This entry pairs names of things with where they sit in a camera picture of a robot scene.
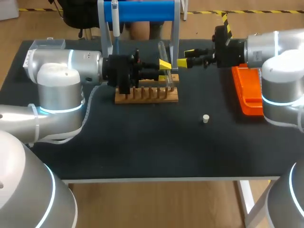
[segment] clear plastic box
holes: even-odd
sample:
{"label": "clear plastic box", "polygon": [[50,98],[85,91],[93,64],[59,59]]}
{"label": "clear plastic box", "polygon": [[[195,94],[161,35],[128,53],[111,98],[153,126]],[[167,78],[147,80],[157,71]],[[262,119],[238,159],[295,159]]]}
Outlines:
{"label": "clear plastic box", "polygon": [[66,40],[65,39],[36,39],[34,40],[32,46],[30,46],[29,50],[33,49],[65,49],[66,48]]}

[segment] white table leg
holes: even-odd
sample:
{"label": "white table leg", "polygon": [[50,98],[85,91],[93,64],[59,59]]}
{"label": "white table leg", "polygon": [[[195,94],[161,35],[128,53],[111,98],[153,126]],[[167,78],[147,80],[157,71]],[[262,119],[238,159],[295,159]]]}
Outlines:
{"label": "white table leg", "polygon": [[266,198],[268,192],[273,185],[274,181],[271,181],[266,190],[263,192],[261,197],[254,204],[250,184],[248,180],[240,180],[237,182],[242,206],[245,215],[245,226],[246,228],[255,228],[262,221],[266,215]]}
{"label": "white table leg", "polygon": [[237,186],[238,186],[239,194],[241,197],[244,215],[247,216],[247,214],[249,214],[249,212],[255,205],[249,181],[248,180],[239,180],[237,182]]}

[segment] person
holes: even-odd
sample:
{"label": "person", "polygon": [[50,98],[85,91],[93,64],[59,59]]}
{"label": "person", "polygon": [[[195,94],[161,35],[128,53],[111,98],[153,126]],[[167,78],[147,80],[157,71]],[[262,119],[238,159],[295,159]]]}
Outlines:
{"label": "person", "polygon": [[[90,29],[99,27],[97,0],[57,0],[63,9],[64,22],[73,28]],[[131,39],[135,40],[148,40],[148,39],[160,39],[161,29],[164,22],[132,22],[132,23],[120,23],[120,32],[123,29],[130,34]],[[109,23],[109,29],[113,30],[113,26]]]}
{"label": "person", "polygon": [[[138,21],[138,22],[126,22],[120,23],[120,33],[123,29],[130,34],[130,38],[134,40],[149,40],[149,39],[161,39],[161,29],[164,22],[149,22],[149,21]],[[112,24],[109,23],[110,31],[113,30]]]}

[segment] small white cap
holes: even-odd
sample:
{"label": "small white cap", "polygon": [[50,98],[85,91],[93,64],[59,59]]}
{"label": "small white cap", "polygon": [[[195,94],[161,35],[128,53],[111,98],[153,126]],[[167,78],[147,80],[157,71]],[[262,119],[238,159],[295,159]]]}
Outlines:
{"label": "small white cap", "polygon": [[209,120],[209,116],[208,115],[203,115],[203,122],[204,124],[208,123],[208,120]]}

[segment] yellow black caution tape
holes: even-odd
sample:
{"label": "yellow black caution tape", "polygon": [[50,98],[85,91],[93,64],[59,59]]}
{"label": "yellow black caution tape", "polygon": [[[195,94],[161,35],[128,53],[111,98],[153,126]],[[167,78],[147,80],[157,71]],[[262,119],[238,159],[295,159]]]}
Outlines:
{"label": "yellow black caution tape", "polygon": [[20,12],[24,11],[30,11],[30,12],[37,12],[37,11],[42,11],[42,12],[57,12],[57,9],[19,9]]}
{"label": "yellow black caution tape", "polygon": [[304,13],[304,10],[208,10],[189,11],[188,14],[221,14],[221,13]]}
{"label": "yellow black caution tape", "polygon": [[[35,8],[35,9],[19,9],[19,11],[46,11],[46,12],[54,12],[56,9],[46,9],[46,8]],[[189,11],[188,14],[221,14],[221,13],[304,13],[304,10],[208,10],[208,11]]]}
{"label": "yellow black caution tape", "polygon": [[228,23],[228,18],[226,13],[221,13],[222,20],[224,23],[224,26],[227,28],[228,38],[233,38],[230,25]]}

